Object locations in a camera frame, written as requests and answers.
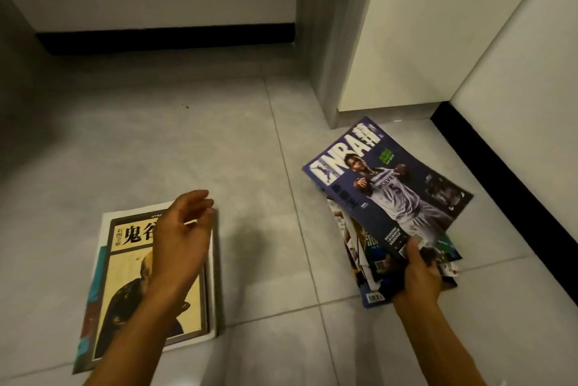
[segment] magazine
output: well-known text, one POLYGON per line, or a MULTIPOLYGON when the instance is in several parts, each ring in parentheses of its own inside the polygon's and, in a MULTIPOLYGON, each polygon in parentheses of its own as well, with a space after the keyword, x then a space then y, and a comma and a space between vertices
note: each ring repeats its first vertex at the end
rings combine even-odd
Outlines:
MULTIPOLYGON (((342 209, 329 197, 327 202, 341 232, 363 306, 366 309, 370 309, 391 303, 393 296, 403 289, 406 264, 396 262, 391 256, 386 255, 382 278, 375 280, 369 271, 369 266, 367 261, 364 260, 363 254, 358 253, 356 250, 356 247, 360 246, 359 233, 363 232, 361 226, 357 221, 343 213, 342 209)), ((440 254, 436 249, 429 247, 423 247, 420 250, 420 254, 428 266, 434 261, 437 262, 437 267, 442 275, 442 290, 457 287, 455 278, 458 275, 458 270, 454 262, 447 263, 444 260, 444 254, 440 254)))
MULTIPOLYGON (((153 263, 153 228, 171 202, 102 217, 97 256, 73 374, 91 370, 143 299, 153 263)), ((172 324, 165 350, 217 335, 213 242, 209 258, 172 324)))
POLYGON ((473 195, 415 159, 364 117, 304 172, 376 239, 404 260, 411 236, 436 247, 473 195))

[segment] bald man illustration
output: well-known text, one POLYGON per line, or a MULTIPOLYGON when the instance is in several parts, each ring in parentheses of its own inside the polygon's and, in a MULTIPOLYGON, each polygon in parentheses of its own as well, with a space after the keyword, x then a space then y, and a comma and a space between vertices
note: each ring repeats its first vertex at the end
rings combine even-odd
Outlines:
MULTIPOLYGON (((102 323, 101 333, 98 336, 97 349, 94 358, 104 355, 109 347, 114 334, 130 319, 136 308, 141 303, 148 289, 148 281, 153 270, 153 252, 150 251, 141 261, 141 277, 125 284, 114 294, 106 309, 105 319, 102 323)), ((182 312, 191 306, 188 302, 183 303, 182 312)), ((183 334, 183 327, 177 319, 170 327, 167 338, 183 334)))

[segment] basketball jersey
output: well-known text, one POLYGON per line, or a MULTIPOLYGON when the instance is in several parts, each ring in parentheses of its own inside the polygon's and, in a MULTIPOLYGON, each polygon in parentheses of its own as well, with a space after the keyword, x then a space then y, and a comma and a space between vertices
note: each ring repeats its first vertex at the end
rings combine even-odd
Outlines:
POLYGON ((394 175, 392 169, 377 168, 379 173, 370 179, 373 193, 370 197, 393 220, 404 222, 412 217, 420 204, 420 197, 394 175))

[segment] black baseboard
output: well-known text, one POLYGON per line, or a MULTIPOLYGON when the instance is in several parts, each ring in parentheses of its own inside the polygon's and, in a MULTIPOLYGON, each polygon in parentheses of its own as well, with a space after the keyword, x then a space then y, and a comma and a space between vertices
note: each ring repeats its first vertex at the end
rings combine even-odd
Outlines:
POLYGON ((578 305, 578 243, 449 102, 431 120, 578 305))
POLYGON ((295 39, 295 23, 45 32, 36 37, 48 53, 58 56, 233 47, 291 43, 295 39))

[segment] purple magazine cover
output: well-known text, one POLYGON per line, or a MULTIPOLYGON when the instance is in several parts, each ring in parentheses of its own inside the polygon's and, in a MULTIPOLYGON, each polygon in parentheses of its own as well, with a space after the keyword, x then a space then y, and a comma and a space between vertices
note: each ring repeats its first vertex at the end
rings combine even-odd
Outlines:
POLYGON ((411 236, 433 246, 473 197, 367 117, 303 171, 397 259, 411 236))

